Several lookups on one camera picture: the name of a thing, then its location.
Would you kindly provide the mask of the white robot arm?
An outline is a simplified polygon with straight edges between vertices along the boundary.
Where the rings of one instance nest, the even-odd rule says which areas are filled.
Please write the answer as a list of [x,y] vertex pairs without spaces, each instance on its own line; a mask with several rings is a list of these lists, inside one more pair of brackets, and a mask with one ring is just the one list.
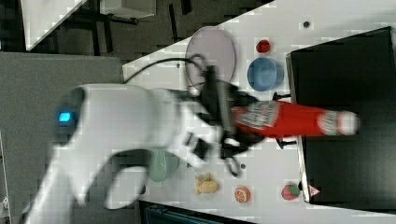
[[153,157],[168,152],[200,168],[212,147],[231,158],[259,143],[232,119],[254,97],[203,69],[198,95],[128,84],[74,88],[55,115],[51,158],[21,224],[71,224],[75,203],[119,210],[143,193]]

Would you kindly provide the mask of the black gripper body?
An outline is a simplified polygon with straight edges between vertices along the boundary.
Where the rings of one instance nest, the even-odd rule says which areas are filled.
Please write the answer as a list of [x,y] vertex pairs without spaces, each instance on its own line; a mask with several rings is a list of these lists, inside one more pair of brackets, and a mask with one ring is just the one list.
[[258,99],[240,91],[229,82],[219,80],[214,66],[208,66],[203,72],[203,77],[205,82],[199,100],[211,120],[222,128],[220,157],[231,158],[260,143],[263,137],[237,128],[233,117],[233,108],[248,107],[257,103]]

